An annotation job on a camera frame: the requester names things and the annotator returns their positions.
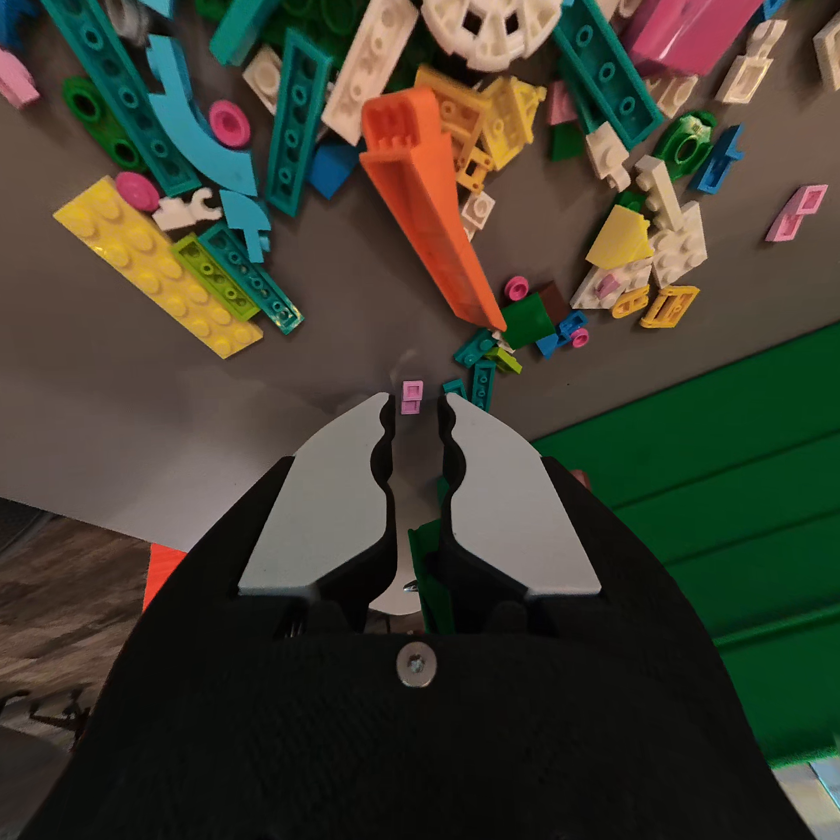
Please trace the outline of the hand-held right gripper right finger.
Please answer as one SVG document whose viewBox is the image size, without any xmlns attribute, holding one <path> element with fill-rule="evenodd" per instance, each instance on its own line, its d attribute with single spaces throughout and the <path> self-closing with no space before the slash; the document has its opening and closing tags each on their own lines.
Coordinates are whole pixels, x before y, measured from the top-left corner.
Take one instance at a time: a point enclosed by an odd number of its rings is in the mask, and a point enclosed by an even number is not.
<svg viewBox="0 0 840 840">
<path fill-rule="evenodd" d="M 437 402 L 448 484 L 431 576 L 448 593 L 453 630 L 477 633 L 512 602 L 594 598 L 602 583 L 539 452 L 464 397 Z"/>
</svg>

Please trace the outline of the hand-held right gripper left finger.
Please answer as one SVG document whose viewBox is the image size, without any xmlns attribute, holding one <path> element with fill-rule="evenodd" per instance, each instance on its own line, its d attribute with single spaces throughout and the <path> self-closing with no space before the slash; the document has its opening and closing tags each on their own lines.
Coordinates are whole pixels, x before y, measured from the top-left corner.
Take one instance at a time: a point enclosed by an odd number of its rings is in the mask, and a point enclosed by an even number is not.
<svg viewBox="0 0 840 840">
<path fill-rule="evenodd" d="M 238 596 L 278 609 L 275 632 L 306 632 L 312 613 L 364 630 L 397 569 L 389 485 L 396 405 L 376 393 L 318 430 L 282 462 L 276 495 L 243 550 Z"/>
</svg>

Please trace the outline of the pile of loose lego pieces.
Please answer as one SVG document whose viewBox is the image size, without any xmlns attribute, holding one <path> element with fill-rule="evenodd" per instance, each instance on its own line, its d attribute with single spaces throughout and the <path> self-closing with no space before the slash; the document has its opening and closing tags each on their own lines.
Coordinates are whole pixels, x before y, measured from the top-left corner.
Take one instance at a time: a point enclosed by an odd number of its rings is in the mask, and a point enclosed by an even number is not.
<svg viewBox="0 0 840 840">
<path fill-rule="evenodd" d="M 539 426 L 588 417 L 661 385 L 736 361 L 812 329 L 838 321 L 838 93 L 823 87 L 812 37 L 838 12 L 838 2 L 785 2 L 773 23 L 784 32 L 770 51 L 772 67 L 748 104 L 723 104 L 714 93 L 736 53 L 744 53 L 749 24 L 719 68 L 699 80 L 688 108 L 709 110 L 717 127 L 741 126 L 740 161 L 730 165 L 720 190 L 689 187 L 678 179 L 679 203 L 698 201 L 707 259 L 676 281 L 699 297 L 675 328 L 633 326 L 639 315 L 589 315 L 590 339 L 545 359 L 534 345 L 515 352 L 524 372 L 503 373 L 491 411 Z M 161 410 L 166 416 L 203 416 L 231 410 L 255 420 L 262 406 L 332 413 L 352 396 L 393 390 L 421 379 L 432 397 L 442 381 L 463 369 L 456 346 L 480 327 L 458 318 L 447 304 L 392 212 L 359 162 L 364 152 L 323 126 L 327 89 L 318 51 L 299 38 L 289 82 L 271 71 L 259 98 L 244 68 L 222 66 L 208 46 L 204 21 L 182 10 L 173 36 L 183 48 L 189 83 L 160 83 L 149 74 L 145 49 L 134 59 L 152 99 L 179 94 L 214 125 L 209 109 L 230 100 L 243 119 L 225 117 L 222 134 L 198 136 L 187 118 L 185 149 L 199 152 L 197 174 L 212 189 L 207 204 L 221 208 L 221 192 L 244 184 L 245 164 L 258 188 L 247 193 L 259 226 L 245 233 L 251 212 L 223 220 L 227 238 L 242 251 L 215 257 L 220 269 L 186 270 L 173 262 L 174 284 L 197 288 L 200 303 L 220 309 L 223 325 L 247 338 L 196 332 L 133 286 L 116 268 L 72 234 L 54 213 L 124 163 L 141 164 L 140 145 L 125 129 L 111 155 L 94 139 L 107 108 L 125 120 L 96 88 L 81 106 L 69 105 L 65 81 L 87 74 L 48 13 L 35 27 L 24 63 L 36 77 L 40 99 L 22 111 L 2 106 L 2 405 L 25 417 L 60 416 L 75 407 L 95 417 L 111 409 L 130 416 Z M 520 116 L 513 82 L 494 102 L 478 106 L 493 77 L 476 94 L 444 104 L 443 131 L 466 128 L 467 149 L 484 161 L 480 129 L 491 140 L 531 143 L 498 170 L 490 163 L 483 183 L 495 201 L 489 221 L 471 244 L 500 310 L 502 288 L 514 275 L 531 291 L 553 283 L 571 302 L 590 266 L 585 253 L 613 209 L 617 190 L 592 168 L 585 150 L 550 157 L 553 127 L 546 122 L 551 96 L 537 102 L 525 92 Z M 268 222 L 262 224 L 262 216 Z"/>
</svg>

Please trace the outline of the orange red object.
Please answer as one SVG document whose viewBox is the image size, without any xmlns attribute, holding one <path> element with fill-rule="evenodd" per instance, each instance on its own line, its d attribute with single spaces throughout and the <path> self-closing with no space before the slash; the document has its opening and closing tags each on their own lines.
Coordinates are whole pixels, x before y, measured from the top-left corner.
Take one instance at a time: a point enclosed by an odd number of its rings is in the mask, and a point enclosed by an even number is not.
<svg viewBox="0 0 840 840">
<path fill-rule="evenodd" d="M 155 542 L 150 544 L 150 560 L 143 592 L 143 612 L 185 557 L 184 551 Z"/>
</svg>

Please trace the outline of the orange brick separator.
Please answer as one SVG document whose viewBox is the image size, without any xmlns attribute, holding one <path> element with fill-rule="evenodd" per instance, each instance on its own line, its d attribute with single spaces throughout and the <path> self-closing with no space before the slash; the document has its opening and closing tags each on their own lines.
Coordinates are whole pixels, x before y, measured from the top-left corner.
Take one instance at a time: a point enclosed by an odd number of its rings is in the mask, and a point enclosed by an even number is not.
<svg viewBox="0 0 840 840">
<path fill-rule="evenodd" d="M 360 162 L 452 312 L 504 331 L 507 323 L 461 223 L 452 143 L 432 89 L 373 98 L 363 105 L 361 124 Z"/>
</svg>

